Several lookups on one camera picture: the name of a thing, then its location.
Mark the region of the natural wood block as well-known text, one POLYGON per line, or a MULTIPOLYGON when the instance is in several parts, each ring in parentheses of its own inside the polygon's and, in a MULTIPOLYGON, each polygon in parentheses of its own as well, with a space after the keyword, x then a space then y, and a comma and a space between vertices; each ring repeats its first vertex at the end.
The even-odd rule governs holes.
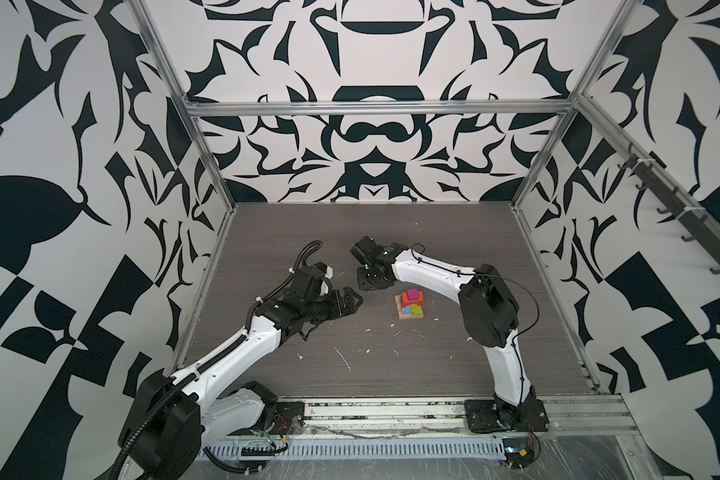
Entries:
POLYGON ((400 295, 396 295, 396 296, 395 296, 395 304, 396 304, 397 316, 398 316, 398 319, 399 319, 400 321, 403 321, 403 320, 413 320, 413 319, 421 319, 421 318, 424 317, 424 312, 423 312, 423 316, 422 316, 422 317, 418 317, 418 318, 414 318, 414 317, 412 317, 411 315, 410 315, 410 316, 403 316, 403 315, 401 314, 401 309, 402 309, 402 307, 401 307, 401 304, 400 304, 400 295))

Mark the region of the orange wood block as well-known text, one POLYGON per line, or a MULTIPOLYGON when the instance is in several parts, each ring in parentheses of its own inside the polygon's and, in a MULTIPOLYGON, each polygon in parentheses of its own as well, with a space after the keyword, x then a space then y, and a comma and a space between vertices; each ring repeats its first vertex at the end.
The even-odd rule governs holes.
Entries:
POLYGON ((400 304, 401 304, 401 307, 402 307, 402 308, 404 308, 404 307, 406 307, 406 306, 411 306, 411 305, 413 305, 413 304, 416 304, 416 305, 419 305, 419 306, 422 306, 422 305, 423 305, 423 293, 422 293, 421 290, 419 290, 419 291, 421 292, 421 298, 420 298, 419 300, 416 300, 416 301, 410 301, 410 300, 407 298, 407 295, 406 295, 406 292, 407 292, 407 291, 408 291, 408 290, 406 290, 405 292, 403 292, 403 293, 400 295, 400 304))

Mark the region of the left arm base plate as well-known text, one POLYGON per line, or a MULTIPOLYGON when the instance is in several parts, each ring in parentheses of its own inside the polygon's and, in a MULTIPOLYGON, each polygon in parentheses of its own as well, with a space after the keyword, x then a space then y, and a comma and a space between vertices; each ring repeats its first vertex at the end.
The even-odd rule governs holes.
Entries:
POLYGON ((305 403, 301 401, 269 402, 264 405, 263 412, 252 426, 230 431, 227 436, 254 435, 261 432, 285 435, 303 425, 304 413, 305 403))

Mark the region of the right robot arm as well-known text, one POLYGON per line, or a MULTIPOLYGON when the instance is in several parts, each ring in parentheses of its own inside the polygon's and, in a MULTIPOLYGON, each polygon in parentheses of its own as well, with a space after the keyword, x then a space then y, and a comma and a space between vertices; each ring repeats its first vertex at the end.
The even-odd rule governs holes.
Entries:
POLYGON ((535 395, 520 354, 519 305, 494 266, 452 265, 402 244, 379 245, 368 236, 356 242, 350 253, 361 264, 358 281, 363 291, 405 282, 457 303, 468 336, 485 350, 496 408, 521 416, 535 395))

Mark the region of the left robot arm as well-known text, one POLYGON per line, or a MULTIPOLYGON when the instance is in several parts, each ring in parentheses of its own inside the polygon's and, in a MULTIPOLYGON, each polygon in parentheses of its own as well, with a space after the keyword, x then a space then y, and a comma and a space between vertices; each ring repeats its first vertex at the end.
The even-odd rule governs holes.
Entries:
POLYGON ((150 375, 121 430, 109 478, 120 478, 132 461, 144 479, 178 479, 221 437, 267 427, 277 402, 270 390, 249 383, 228 397, 222 394, 285 341, 306 338, 305 324, 317 328, 357 312, 362 296, 350 287, 334 288, 331 274, 322 262, 291 268, 281 285, 254 301, 244 326, 221 345, 170 375, 150 375))

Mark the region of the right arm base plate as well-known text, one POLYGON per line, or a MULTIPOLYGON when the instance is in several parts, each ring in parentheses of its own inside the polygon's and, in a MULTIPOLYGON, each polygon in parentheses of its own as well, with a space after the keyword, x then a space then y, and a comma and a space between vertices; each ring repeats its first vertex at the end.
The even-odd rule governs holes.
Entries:
POLYGON ((464 409, 467 427, 472 433, 548 431, 549 418, 544 404, 533 395, 519 406, 501 399, 466 400, 464 409))

